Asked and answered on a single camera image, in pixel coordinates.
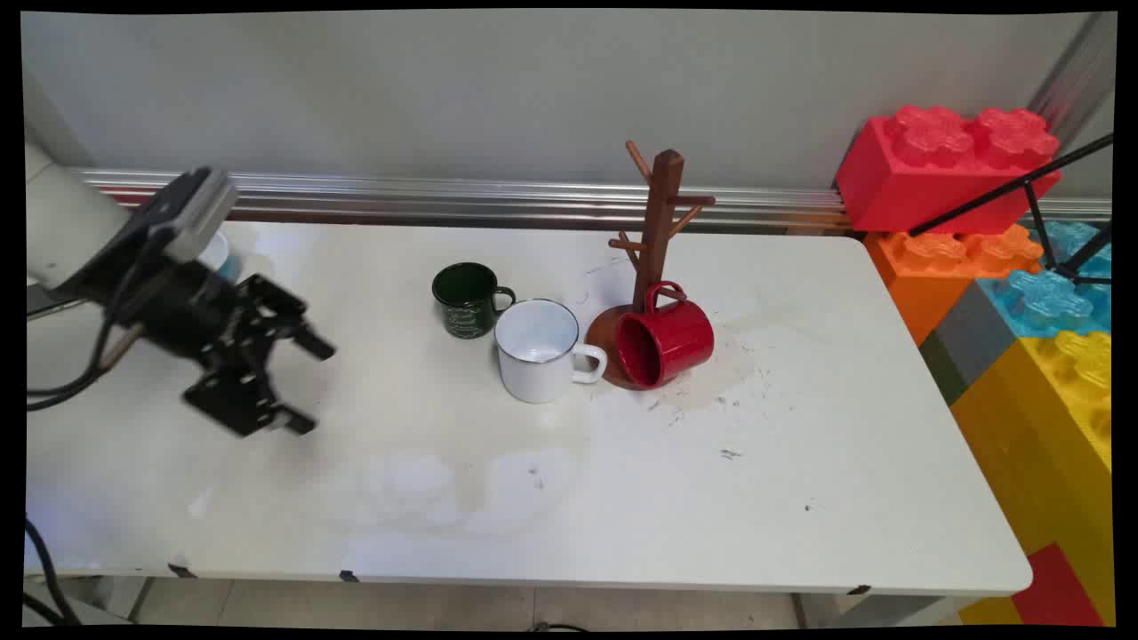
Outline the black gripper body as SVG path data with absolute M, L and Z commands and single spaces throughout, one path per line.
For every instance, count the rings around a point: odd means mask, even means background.
M 107 272 L 114 325 L 139 325 L 172 356 L 199 367 L 259 367 L 269 361 L 269 280 L 253 273 L 232 284 L 200 262 L 152 262 Z

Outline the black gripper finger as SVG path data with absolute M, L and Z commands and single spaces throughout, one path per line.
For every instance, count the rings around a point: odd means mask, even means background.
M 203 377 L 184 389 L 182 400 L 239 437 L 273 427 L 298 435 L 313 432 L 318 419 L 277 395 L 269 374 L 273 348 L 273 343 L 208 344 L 198 359 Z
M 320 361 L 329 360 L 337 352 L 336 346 L 310 325 L 308 304 L 304 300 L 277 286 L 266 276 L 248 276 L 236 284 L 233 361 L 267 362 L 277 340 L 292 340 L 297 348 Z

